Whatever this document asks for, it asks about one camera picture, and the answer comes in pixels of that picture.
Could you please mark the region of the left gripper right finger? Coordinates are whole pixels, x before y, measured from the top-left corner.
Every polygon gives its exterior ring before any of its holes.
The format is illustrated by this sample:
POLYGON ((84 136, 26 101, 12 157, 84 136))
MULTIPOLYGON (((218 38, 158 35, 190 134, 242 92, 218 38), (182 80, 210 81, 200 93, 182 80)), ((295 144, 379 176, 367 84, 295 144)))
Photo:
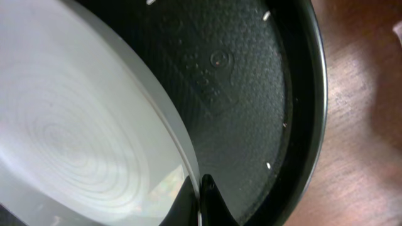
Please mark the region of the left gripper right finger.
POLYGON ((239 226, 226 206, 211 175, 202 177, 200 213, 203 226, 239 226))

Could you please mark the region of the grey plate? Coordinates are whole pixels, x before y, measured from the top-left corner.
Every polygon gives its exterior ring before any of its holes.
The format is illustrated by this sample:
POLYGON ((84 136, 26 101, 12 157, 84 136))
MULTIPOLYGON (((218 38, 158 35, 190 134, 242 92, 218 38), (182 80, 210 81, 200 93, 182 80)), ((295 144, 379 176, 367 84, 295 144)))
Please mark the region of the grey plate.
MULTIPOLYGON (((160 225, 199 169, 169 96, 74 1, 1 2, 1 205, 26 225, 160 225)), ((200 225, 198 207, 198 225, 200 225)))

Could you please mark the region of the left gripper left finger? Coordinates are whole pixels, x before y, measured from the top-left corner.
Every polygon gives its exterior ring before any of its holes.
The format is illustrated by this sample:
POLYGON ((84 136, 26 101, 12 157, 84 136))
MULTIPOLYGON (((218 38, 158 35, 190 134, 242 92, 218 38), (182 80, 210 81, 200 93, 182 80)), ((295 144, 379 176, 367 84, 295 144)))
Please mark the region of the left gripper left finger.
POLYGON ((160 226, 197 226, 198 206, 190 177, 186 177, 160 226))

